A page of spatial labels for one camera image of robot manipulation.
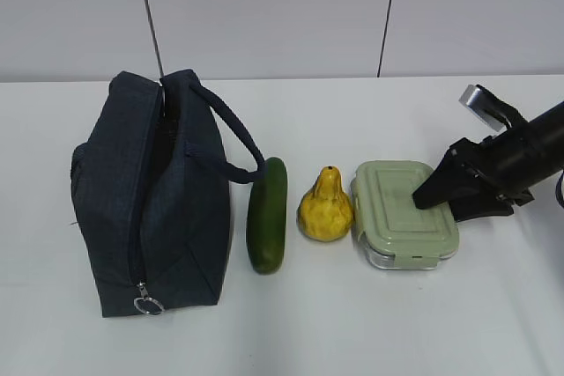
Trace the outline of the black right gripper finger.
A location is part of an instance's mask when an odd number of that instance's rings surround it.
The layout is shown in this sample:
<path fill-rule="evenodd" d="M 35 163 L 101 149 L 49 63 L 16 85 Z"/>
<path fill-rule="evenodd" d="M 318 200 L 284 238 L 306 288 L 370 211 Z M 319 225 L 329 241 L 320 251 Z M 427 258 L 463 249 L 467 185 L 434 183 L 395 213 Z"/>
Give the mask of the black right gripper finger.
<path fill-rule="evenodd" d="M 449 202 L 456 222 L 464 222 L 483 217 L 508 217 L 514 214 L 511 205 L 504 202 L 485 202 L 472 199 L 457 199 Z"/>
<path fill-rule="evenodd" d="M 449 149 L 431 175 L 412 194 L 418 209 L 426 210 L 441 203 L 476 195 L 479 185 L 456 149 Z"/>

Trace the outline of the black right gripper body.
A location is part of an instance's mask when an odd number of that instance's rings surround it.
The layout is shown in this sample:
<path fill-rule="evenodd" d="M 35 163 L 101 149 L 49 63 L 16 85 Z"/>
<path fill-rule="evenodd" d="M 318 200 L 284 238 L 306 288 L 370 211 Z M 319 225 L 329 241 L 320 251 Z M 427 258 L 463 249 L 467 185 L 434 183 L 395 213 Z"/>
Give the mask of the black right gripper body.
<path fill-rule="evenodd" d="M 533 201 L 533 133 L 510 129 L 480 143 L 466 138 L 446 155 L 451 207 L 513 207 Z"/>

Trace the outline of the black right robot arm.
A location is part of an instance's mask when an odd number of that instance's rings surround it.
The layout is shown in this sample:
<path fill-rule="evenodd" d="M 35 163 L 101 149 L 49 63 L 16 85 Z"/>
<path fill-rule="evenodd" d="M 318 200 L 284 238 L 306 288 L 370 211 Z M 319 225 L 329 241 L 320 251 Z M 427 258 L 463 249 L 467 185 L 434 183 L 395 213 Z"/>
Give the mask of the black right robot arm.
<path fill-rule="evenodd" d="M 534 200 L 530 187 L 563 169 L 563 105 L 479 143 L 461 138 L 412 194 L 427 210 L 447 203 L 457 222 L 506 217 Z"/>

